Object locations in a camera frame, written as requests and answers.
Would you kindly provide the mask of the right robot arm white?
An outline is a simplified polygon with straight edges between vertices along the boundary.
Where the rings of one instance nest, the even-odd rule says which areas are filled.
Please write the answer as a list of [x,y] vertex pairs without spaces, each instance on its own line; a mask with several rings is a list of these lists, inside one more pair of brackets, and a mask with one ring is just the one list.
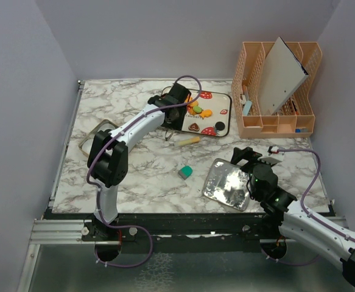
[[293,194],[278,185],[273,163],[286,149],[271,146],[268,157],[250,147],[234,148],[231,163],[248,175],[247,191],[251,199],[260,203],[266,214],[263,233],[270,238],[279,234],[293,239],[315,251],[342,272],[343,278],[355,288],[355,232],[341,227],[316,213]]

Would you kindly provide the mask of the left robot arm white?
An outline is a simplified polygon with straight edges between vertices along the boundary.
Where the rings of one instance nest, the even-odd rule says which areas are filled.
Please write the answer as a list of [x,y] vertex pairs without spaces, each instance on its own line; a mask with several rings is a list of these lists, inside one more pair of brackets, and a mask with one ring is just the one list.
[[174,83],[169,92],[151,97],[135,117],[114,130],[98,131],[88,157],[86,181],[96,186],[96,233],[104,240],[116,235],[118,185],[128,173],[128,154],[144,136],[162,125],[180,126],[191,92]]

